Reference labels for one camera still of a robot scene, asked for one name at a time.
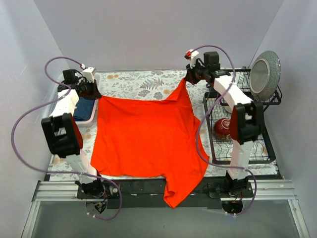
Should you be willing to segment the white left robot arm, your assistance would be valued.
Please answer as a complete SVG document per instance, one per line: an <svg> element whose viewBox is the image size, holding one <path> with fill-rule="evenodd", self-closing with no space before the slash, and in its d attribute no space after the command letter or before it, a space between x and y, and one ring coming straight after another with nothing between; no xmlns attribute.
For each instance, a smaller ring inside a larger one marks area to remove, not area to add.
<svg viewBox="0 0 317 238"><path fill-rule="evenodd" d="M42 119L44 135L53 155L63 158L78 173L76 184L82 191L94 198L105 195L105 185L97 177L99 172L90 164L83 154L83 137L79 130L81 126L90 126L94 118L98 99L98 80L96 69L88 67L80 72L64 75L64 83L71 89L59 89L57 102L49 117Z"/></svg>

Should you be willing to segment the orange t shirt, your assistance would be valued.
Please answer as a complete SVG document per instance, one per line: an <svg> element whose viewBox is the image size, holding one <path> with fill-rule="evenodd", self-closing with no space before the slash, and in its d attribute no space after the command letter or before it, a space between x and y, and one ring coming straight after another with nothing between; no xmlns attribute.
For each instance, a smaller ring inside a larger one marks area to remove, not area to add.
<svg viewBox="0 0 317 238"><path fill-rule="evenodd" d="M163 199L175 208L198 186L208 166L196 138L199 125L185 80L160 101L103 96L91 165L108 176L164 177Z"/></svg>

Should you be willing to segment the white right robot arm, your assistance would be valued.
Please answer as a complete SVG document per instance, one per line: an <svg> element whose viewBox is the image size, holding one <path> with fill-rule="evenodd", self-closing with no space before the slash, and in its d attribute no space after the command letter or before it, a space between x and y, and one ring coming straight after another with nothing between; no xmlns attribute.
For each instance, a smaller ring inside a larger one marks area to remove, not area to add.
<svg viewBox="0 0 317 238"><path fill-rule="evenodd" d="M189 60L185 80L193 85L206 81L219 94L215 102L224 100L232 110L229 135L233 140L233 151L226 167L224 192L235 197L248 186L251 149L264 131L263 104L253 101L234 83L235 69L220 68L217 52L204 53L204 58L200 59L198 51L189 50L185 58Z"/></svg>

